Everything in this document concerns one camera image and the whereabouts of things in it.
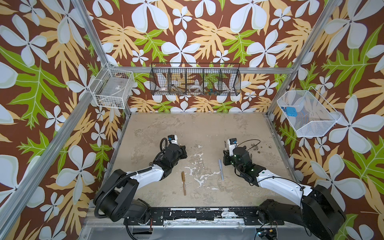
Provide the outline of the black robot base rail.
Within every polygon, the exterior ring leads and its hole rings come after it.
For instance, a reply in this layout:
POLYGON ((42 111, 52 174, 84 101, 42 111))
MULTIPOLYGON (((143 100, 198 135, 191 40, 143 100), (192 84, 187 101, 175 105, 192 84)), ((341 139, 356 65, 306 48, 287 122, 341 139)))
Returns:
POLYGON ((187 221, 193 223, 219 223, 238 221, 240 225, 258 226, 269 225, 263 223, 259 217, 257 207, 233 207, 233 208, 151 208, 140 219, 128 217, 129 226, 164 226, 167 222, 187 221))

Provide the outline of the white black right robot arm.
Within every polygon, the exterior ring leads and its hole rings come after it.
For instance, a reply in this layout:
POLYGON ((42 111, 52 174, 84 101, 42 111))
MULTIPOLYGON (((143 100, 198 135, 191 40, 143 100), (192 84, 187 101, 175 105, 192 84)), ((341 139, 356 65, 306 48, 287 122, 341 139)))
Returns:
POLYGON ((332 195, 322 186, 301 185, 254 164, 244 147, 224 150, 224 165, 233 166, 235 174, 251 186, 271 190, 291 201, 282 204, 265 200, 258 206, 261 224, 288 222, 303 226, 320 240, 332 240, 346 221, 346 215, 332 195))

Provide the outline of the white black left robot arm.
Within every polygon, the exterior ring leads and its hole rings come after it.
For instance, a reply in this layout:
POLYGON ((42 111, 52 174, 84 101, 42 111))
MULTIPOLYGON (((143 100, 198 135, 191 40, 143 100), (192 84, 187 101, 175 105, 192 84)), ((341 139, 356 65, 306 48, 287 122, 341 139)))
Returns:
POLYGON ((94 198, 94 215, 98 219, 108 218, 113 222, 134 219, 145 223, 149 219, 151 206, 134 199, 137 190, 168 177, 179 160, 186 159, 185 146, 170 144, 154 159, 151 166, 136 172, 114 171, 94 198))

